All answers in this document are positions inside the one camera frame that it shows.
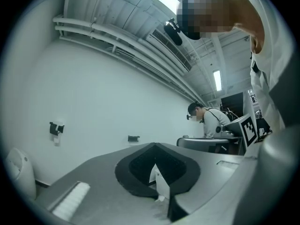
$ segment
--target ceiling beam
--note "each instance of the ceiling beam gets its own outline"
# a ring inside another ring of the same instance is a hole
[[[226,63],[225,58],[222,50],[222,46],[220,44],[220,40],[218,36],[213,36],[211,38],[211,41],[215,47],[216,54],[220,61],[220,71],[221,71],[221,79],[222,79],[222,87],[224,88],[225,93],[227,93],[227,69],[226,69]]]

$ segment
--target person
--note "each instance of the person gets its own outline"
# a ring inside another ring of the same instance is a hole
[[[217,127],[230,123],[229,118],[220,110],[204,107],[197,102],[190,104],[187,111],[191,115],[191,120],[202,120],[204,123],[204,137],[206,138],[212,138]]]
[[[211,36],[237,28],[250,35],[251,85],[262,116],[273,131],[285,127],[269,91],[295,52],[296,43],[281,14],[269,0],[182,0],[177,23],[188,32]]]

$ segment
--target white shirt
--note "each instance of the white shirt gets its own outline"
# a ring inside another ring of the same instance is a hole
[[[262,116],[273,131],[283,129],[284,123],[275,107],[269,91],[278,82],[295,49],[295,41],[285,21],[270,0],[249,0],[257,10],[264,28],[264,44],[258,54],[252,54],[258,69],[251,69],[251,84],[254,89]]]
[[[229,118],[218,109],[211,108],[204,113],[204,137],[211,138],[216,133],[216,128],[230,123]]]

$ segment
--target white wall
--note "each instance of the white wall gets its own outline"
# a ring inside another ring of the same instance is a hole
[[[14,146],[30,157],[35,176],[53,183],[89,158],[140,142],[176,145],[183,135],[201,137],[187,121],[182,96],[108,55],[57,40],[41,54],[22,87]],[[50,121],[62,121],[60,146]]]
[[[1,57],[0,126],[4,157],[17,144],[20,95],[42,51],[58,37],[52,18],[62,14],[64,0],[36,0],[16,24]]]

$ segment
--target air vent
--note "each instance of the air vent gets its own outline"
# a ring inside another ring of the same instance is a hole
[[[186,60],[186,58],[182,55],[182,53],[159,31],[156,29],[153,31],[152,36],[154,36],[156,39],[158,39],[165,47],[167,47],[174,56],[177,57],[177,59],[182,63],[182,65],[190,71],[192,69],[192,66],[189,64],[189,62]]]

